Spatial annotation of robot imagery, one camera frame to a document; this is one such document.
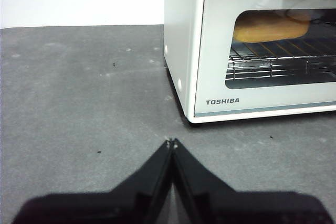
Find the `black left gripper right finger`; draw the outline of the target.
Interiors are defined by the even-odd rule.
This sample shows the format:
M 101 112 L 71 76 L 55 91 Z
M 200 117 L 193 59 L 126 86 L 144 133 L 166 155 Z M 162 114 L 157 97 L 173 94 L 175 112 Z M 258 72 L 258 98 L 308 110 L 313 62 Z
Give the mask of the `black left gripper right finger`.
M 332 223 L 322 202 L 294 191 L 236 191 L 173 140 L 174 185 L 192 223 Z

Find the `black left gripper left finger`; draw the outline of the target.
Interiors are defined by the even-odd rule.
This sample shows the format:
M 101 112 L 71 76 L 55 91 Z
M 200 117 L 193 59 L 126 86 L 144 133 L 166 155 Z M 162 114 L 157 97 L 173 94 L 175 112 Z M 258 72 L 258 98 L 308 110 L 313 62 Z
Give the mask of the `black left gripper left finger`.
M 172 183 L 172 141 L 165 141 L 111 191 L 49 194 L 24 203 L 14 223 L 155 223 Z

